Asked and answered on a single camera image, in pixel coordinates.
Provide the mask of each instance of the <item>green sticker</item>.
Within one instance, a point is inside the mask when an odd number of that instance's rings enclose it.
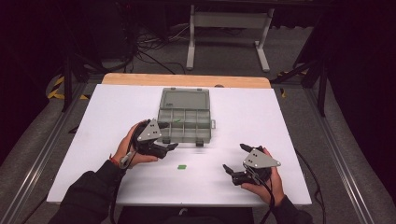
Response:
[[[187,168],[187,165],[179,165],[178,167],[177,167],[177,169],[178,170],[185,170]]]

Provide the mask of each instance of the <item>gray carpet floor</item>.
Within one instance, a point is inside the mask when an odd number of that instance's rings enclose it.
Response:
[[[239,35],[229,35],[221,30],[204,30],[199,32],[197,36],[194,69],[186,71],[186,73],[192,75],[275,78],[280,71],[291,69],[311,31],[310,28],[271,29],[264,45],[271,72],[264,73],[253,48],[253,41],[260,36],[260,32],[245,30]],[[176,73],[183,74],[182,68],[174,63],[185,65],[187,47],[188,40],[181,38],[162,49],[149,50],[147,53],[165,63]],[[110,66],[119,62],[118,60],[106,60],[104,65]],[[133,65],[128,65],[127,72],[168,73],[158,64],[144,63],[137,59],[134,60]],[[297,85],[300,78],[294,77],[285,85],[273,86],[292,143],[309,162],[318,178],[326,206],[327,223],[363,223],[357,215],[357,210],[335,166],[329,143],[316,119],[316,113],[318,112],[309,104],[306,90]],[[84,93],[92,94],[96,83],[100,83],[100,79],[90,80]],[[280,88],[285,90],[286,97],[280,94]],[[16,223],[21,223],[49,192],[53,178],[56,176],[65,153],[73,140],[74,135],[68,133],[68,131],[79,125],[88,102],[89,100],[78,100],[73,113],[62,129],[62,134],[41,176],[37,179],[32,193],[23,205]],[[32,122],[0,167],[0,178],[2,180],[0,182],[0,198],[2,199],[0,202],[0,217],[6,213],[39,151],[45,145],[57,118],[62,113],[63,103],[63,100],[60,99],[50,99],[47,107]],[[373,222],[369,221],[367,223],[396,223],[394,203],[362,155],[353,134],[348,129],[341,110],[333,98],[331,84],[327,88],[325,111],[326,120],[329,122],[346,164],[361,191],[361,197],[372,216]],[[301,207],[301,209],[309,212],[315,223],[322,223],[321,207],[314,200],[317,186],[304,163],[300,161],[300,164],[306,174],[306,183],[313,201],[313,204]],[[56,204],[42,203],[26,223],[46,223],[57,209],[58,205]],[[266,207],[254,208],[256,223],[260,222],[266,209]],[[276,222],[270,216],[267,223]]]

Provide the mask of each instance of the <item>white tabletop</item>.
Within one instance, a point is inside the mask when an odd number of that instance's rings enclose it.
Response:
[[[59,203],[84,172],[99,169],[142,119],[157,118],[164,87],[97,85],[47,199]],[[243,171],[244,143],[266,147],[294,204],[311,199],[272,89],[209,89],[212,138],[204,147],[179,144],[160,161],[139,164],[122,179],[117,203],[129,205],[259,206],[258,196],[233,185],[222,164]],[[187,165],[179,170],[180,165]]]

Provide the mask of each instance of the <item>black long-sleeve shirt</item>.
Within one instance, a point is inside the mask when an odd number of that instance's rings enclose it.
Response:
[[[108,216],[114,189],[120,178],[121,169],[111,161],[106,161],[96,173],[84,173],[69,187],[58,212],[49,223],[101,223]],[[279,224],[313,223],[312,217],[297,210],[288,197],[273,209],[273,214]]]

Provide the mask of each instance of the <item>person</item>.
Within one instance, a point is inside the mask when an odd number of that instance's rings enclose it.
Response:
[[[88,171],[84,173],[74,184],[72,184],[67,190],[64,199],[61,202],[60,208],[56,214],[51,218],[49,223],[84,223],[84,224],[96,224],[101,223],[108,217],[109,206],[113,200],[114,190],[122,178],[122,170],[118,165],[118,161],[126,155],[128,150],[129,141],[136,128],[134,125],[127,135],[120,141],[119,147],[109,160],[106,160],[102,167],[98,171]],[[268,150],[264,150],[264,153],[271,156]],[[142,162],[154,162],[158,158],[153,156],[141,155],[135,153],[132,159],[130,168],[142,163]],[[279,224],[291,224],[291,223],[313,223],[312,217],[305,211],[297,210],[296,207],[291,203],[288,197],[283,192],[282,180],[275,167],[272,167],[272,174],[270,180],[272,181],[272,192],[275,198],[275,207],[272,210],[277,223]],[[270,203],[271,196],[268,190],[264,186],[252,185],[244,183],[241,185],[242,189],[246,189],[252,193],[257,194],[267,204]],[[153,217],[152,214],[160,214],[164,224],[177,224],[177,223],[238,223],[237,212],[233,212],[232,208],[207,208],[204,209],[205,214],[200,214],[200,217],[194,219],[182,219],[176,218],[175,216],[168,216],[169,212],[166,208],[156,207],[155,211],[147,211],[147,207],[124,207],[121,212],[119,223],[127,222],[131,224],[141,224],[145,217]],[[231,212],[223,212],[224,209],[230,209]],[[216,214],[226,214],[224,218],[215,217]],[[239,223],[247,223],[244,220],[244,216],[240,216],[241,221]]]

